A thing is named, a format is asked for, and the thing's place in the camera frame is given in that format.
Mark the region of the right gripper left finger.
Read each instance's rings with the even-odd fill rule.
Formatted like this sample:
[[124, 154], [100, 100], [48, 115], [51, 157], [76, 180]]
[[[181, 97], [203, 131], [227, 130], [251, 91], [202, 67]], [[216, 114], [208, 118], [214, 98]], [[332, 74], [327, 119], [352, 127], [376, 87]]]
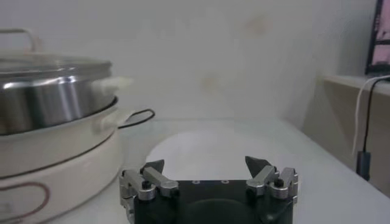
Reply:
[[127, 215], [134, 214], [134, 200], [151, 201], [157, 191], [163, 197], [171, 198], [179, 191], [179, 182], [170, 180], [162, 174], [165, 161], [163, 159], [147, 162], [138, 172], [123, 170], [119, 176], [120, 204]]

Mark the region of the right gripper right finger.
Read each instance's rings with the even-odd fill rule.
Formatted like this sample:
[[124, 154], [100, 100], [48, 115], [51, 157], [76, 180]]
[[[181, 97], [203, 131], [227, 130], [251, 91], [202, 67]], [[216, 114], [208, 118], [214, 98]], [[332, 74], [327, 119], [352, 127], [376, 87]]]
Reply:
[[252, 176], [246, 188], [256, 197], [269, 194], [277, 200], [292, 200], [297, 203], [299, 176], [294, 168], [286, 167], [281, 172], [265, 159], [245, 156], [247, 168]]

